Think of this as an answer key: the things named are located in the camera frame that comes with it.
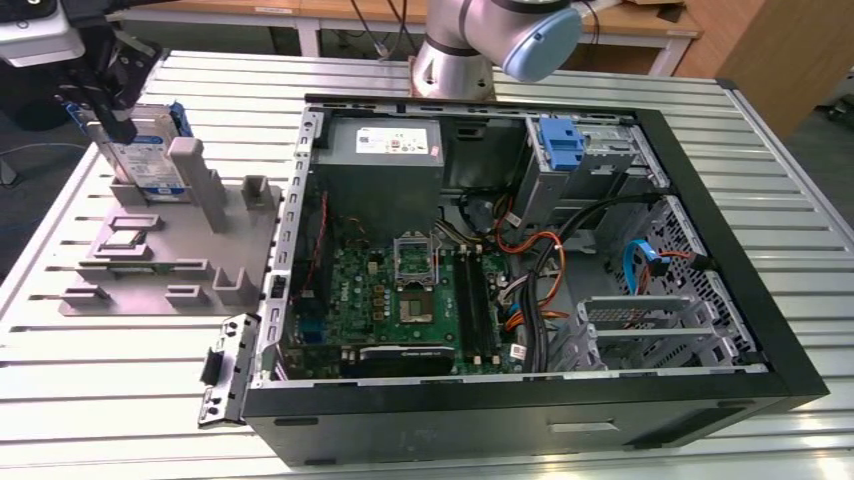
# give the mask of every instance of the floor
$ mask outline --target floor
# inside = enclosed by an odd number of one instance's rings
[[[157,24],[154,28],[148,22],[133,22],[126,29],[173,49],[298,54],[296,33],[288,29],[270,31],[254,27],[180,24]],[[389,45],[393,40],[392,35],[386,39]],[[356,32],[325,32],[322,50],[326,56],[376,58],[369,39]],[[401,41],[393,58],[402,59],[410,53],[410,47]],[[71,146],[33,147],[7,155],[1,153],[45,142]],[[0,188],[0,281],[81,156],[82,150],[73,145],[86,144],[71,123],[46,132],[25,132],[0,114],[0,157],[18,173],[13,185]],[[843,218],[854,224],[854,130],[827,121],[824,114],[816,111],[785,145]]]

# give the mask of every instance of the aluminum slotted table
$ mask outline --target aluminum slotted table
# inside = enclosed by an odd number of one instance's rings
[[[286,189],[302,95],[402,96],[406,90],[402,63],[172,52],[141,101],[184,104],[208,166],[226,182],[262,174]],[[496,91],[498,100],[663,112],[831,395],[677,450],[320,472],[358,478],[854,476],[854,236],[740,93],[711,80],[587,73],[559,73],[534,85],[496,73]],[[57,295],[113,202],[110,180],[90,148],[0,289],[0,477],[298,476],[248,428],[196,429],[197,378],[218,317],[58,314]]]

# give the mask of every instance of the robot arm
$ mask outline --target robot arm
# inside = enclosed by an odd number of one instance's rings
[[[113,141],[130,143],[129,111],[161,49],[117,30],[105,15],[170,0],[0,0],[0,58],[45,68],[57,100],[91,111]]]
[[[569,0],[430,0],[412,89],[428,98],[482,100],[492,65],[521,82],[545,78],[581,36]]]

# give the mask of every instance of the power supply label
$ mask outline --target power supply label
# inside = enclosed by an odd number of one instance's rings
[[[426,155],[426,129],[360,128],[356,132],[356,153]]]

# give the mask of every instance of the ram slot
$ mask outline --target ram slot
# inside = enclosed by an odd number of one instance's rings
[[[494,328],[478,256],[470,254],[453,256],[453,283],[462,356],[490,358],[496,353]]]
[[[453,290],[456,296],[456,312],[458,315],[458,340],[462,358],[477,355],[477,334],[474,331],[473,308],[468,292],[468,256],[453,255]]]
[[[468,288],[472,315],[474,321],[474,332],[477,339],[477,351],[484,359],[494,355],[494,326],[489,315],[489,297],[485,275],[482,273],[482,263],[480,255],[473,256],[465,262],[468,264]]]

